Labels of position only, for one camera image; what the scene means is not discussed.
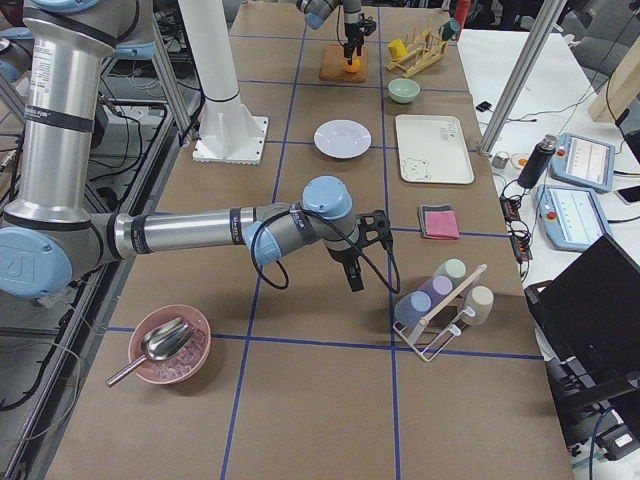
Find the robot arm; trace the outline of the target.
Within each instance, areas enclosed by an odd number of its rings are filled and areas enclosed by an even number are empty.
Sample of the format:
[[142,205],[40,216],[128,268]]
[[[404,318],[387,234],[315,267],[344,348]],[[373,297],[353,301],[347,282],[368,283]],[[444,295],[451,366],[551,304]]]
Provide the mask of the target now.
[[28,1],[34,37],[17,197],[2,215],[1,288],[57,292],[104,264],[157,251],[244,245],[255,266],[322,241],[362,289],[364,221],[345,184],[311,180],[299,203],[186,215],[92,214],[83,204],[100,70],[107,57],[154,54],[148,1]]
[[346,41],[341,46],[348,65],[362,54],[364,39],[377,27],[371,17],[364,15],[360,0],[298,0],[296,7],[304,15],[306,25],[314,30],[319,29],[334,11],[342,9]]

